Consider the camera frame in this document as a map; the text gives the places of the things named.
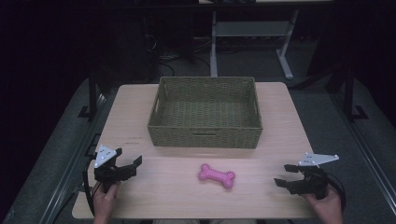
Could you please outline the pink bone-shaped toy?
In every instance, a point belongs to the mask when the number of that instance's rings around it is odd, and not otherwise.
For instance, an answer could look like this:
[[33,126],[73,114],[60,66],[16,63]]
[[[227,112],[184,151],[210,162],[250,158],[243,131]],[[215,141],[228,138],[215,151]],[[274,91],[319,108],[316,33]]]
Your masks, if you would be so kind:
[[198,179],[213,180],[219,182],[224,188],[231,189],[233,187],[233,181],[235,179],[235,173],[232,171],[221,172],[212,169],[207,163],[201,165],[201,171],[198,174]]

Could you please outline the person's left hand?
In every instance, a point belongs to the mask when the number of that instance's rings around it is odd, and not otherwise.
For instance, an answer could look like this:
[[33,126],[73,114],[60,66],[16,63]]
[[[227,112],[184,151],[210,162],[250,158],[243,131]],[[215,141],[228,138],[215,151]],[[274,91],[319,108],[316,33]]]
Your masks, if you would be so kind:
[[108,224],[116,204],[116,198],[120,188],[120,183],[116,183],[110,187],[107,193],[100,182],[94,185],[92,195],[94,219],[93,224]]

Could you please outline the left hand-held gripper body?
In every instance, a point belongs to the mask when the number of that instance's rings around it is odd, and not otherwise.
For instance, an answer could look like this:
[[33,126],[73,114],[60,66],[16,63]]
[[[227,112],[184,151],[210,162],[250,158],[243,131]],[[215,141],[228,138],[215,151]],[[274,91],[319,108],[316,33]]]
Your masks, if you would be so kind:
[[120,181],[125,181],[131,176],[127,173],[127,166],[110,166],[109,160],[116,154],[116,149],[99,146],[94,163],[94,178],[103,185],[104,192],[108,192],[110,187]]

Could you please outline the black bracket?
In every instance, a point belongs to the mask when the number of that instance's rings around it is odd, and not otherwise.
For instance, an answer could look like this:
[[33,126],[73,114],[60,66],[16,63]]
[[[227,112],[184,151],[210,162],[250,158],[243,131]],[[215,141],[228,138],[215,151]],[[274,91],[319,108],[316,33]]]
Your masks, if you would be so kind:
[[96,133],[96,134],[93,136],[91,142],[88,144],[88,147],[87,147],[87,149],[85,150],[85,153],[84,153],[84,156],[85,156],[85,157],[91,157],[91,156],[94,154],[94,152],[95,152],[95,150],[96,150],[96,147],[97,147],[97,145],[98,145],[100,136],[101,136],[101,134],[99,134],[99,133]]

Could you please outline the white metal desk frame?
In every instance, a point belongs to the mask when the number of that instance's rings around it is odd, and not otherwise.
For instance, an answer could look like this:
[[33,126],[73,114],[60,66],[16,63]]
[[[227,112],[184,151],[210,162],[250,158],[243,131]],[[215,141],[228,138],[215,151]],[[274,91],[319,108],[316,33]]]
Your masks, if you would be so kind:
[[286,59],[286,53],[293,34],[299,10],[293,10],[288,21],[219,21],[217,12],[212,13],[211,50],[209,53],[210,76],[218,76],[217,38],[218,37],[283,37],[283,45],[276,49],[284,77],[293,79],[293,73]]

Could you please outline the person's right hand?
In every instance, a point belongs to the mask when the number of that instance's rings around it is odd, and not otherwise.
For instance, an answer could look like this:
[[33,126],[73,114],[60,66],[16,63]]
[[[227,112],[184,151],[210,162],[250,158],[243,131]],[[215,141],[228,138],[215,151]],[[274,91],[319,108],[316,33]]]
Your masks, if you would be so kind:
[[314,194],[303,194],[323,224],[344,224],[341,198],[336,190],[328,186],[325,198],[318,200]]

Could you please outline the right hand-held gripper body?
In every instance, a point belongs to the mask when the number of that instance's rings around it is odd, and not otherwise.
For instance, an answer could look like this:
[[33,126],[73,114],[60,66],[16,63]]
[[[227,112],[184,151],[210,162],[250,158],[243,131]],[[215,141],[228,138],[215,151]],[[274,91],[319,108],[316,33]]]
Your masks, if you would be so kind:
[[304,178],[290,183],[290,193],[298,195],[314,194],[317,200],[322,200],[327,196],[328,186],[332,186],[336,192],[339,192],[338,186],[319,167],[321,164],[337,161],[338,159],[337,155],[305,152],[296,167],[297,172],[302,173]]

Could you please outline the black metal stand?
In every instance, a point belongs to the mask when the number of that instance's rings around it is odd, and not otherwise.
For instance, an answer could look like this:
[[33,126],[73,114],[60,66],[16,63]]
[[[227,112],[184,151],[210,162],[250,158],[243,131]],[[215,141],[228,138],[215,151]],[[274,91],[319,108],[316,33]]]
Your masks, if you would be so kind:
[[98,105],[98,93],[97,93],[97,84],[96,84],[96,76],[94,72],[91,72],[88,76],[88,87],[89,87],[89,104],[84,105],[79,113],[79,118],[85,118],[88,122],[91,122],[97,113]]
[[350,69],[345,75],[344,113],[350,122],[356,119],[368,119],[367,114],[359,105],[353,105],[354,74]]

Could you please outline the green woven basket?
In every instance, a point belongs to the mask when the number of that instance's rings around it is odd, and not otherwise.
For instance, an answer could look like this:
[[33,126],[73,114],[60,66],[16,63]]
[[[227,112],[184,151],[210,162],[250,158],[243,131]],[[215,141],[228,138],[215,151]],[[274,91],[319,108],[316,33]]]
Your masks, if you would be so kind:
[[148,119],[156,147],[254,148],[262,117],[252,77],[163,77]]

